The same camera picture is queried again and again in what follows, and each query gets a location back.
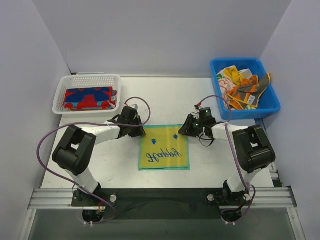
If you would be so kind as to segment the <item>green teal towel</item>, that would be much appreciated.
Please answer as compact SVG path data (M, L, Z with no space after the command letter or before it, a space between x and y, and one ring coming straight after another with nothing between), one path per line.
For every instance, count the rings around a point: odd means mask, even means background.
M140 138L138 169L189 170L189 139L179 134L181 124L147 125Z

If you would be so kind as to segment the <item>red blue tiger towel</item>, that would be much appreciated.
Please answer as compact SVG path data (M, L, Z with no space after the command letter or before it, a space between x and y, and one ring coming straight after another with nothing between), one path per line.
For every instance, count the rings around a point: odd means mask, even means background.
M118 91L112 86L67 89L63 106L70 111L113 110Z

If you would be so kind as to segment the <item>grey orange-edged towel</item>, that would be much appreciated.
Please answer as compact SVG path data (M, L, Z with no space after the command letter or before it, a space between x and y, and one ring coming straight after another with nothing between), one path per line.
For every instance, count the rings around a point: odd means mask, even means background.
M250 79L244 78L240 85L229 91L229 106L235 110L255 110L263 93L271 83L272 76L268 72L262 78L253 75Z

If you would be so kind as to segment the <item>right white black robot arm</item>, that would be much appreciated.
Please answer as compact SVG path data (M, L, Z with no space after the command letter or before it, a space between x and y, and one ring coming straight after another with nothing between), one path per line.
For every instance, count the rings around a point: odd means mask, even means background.
M202 136L229 143L237 173L224 182L230 194L248 191L252 180L276 160L275 151L260 125L238 126L218 122L209 107L190 113L178 133L188 137Z

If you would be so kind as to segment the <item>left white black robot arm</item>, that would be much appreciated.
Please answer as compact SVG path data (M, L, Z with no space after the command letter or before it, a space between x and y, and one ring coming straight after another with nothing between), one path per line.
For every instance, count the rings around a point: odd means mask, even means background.
M89 163L94 147L125 136L131 138L146 135L141 126L138 105L125 106L120 115L106 122L107 126L69 126L52 154L52 160L64 169L81 187L91 194L98 194L101 185L95 180Z

